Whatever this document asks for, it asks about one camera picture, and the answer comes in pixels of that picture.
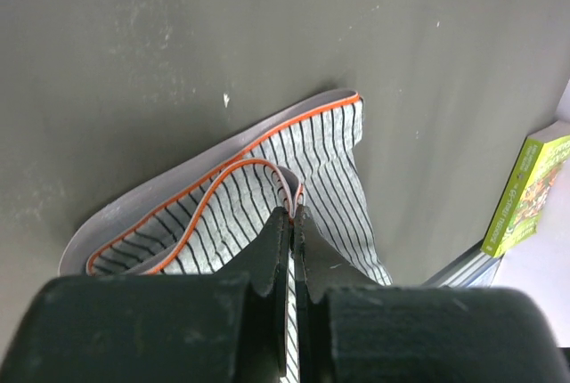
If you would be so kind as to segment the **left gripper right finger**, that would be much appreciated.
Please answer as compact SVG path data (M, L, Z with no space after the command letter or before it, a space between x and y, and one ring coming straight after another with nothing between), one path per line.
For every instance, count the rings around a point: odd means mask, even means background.
M569 361L538 306L513 289L380 286L294 219L303 382L566 382Z

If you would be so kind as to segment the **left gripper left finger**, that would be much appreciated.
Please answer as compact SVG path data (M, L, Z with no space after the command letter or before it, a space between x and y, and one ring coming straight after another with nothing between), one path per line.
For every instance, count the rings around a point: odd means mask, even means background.
M49 281L7 350L2 381L278 381L290 235L287 212L276 208L216 273Z

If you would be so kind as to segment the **grey striped underwear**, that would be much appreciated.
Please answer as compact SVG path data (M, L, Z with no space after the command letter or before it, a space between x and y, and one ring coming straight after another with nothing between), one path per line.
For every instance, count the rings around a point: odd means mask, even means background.
M294 219L306 207L322 237L378 285L379 261L353 150L364 102L354 91L318 94L219 143L112 201L65 248L63 276L207 275L228 265L283 208L291 226L286 371L299 378Z

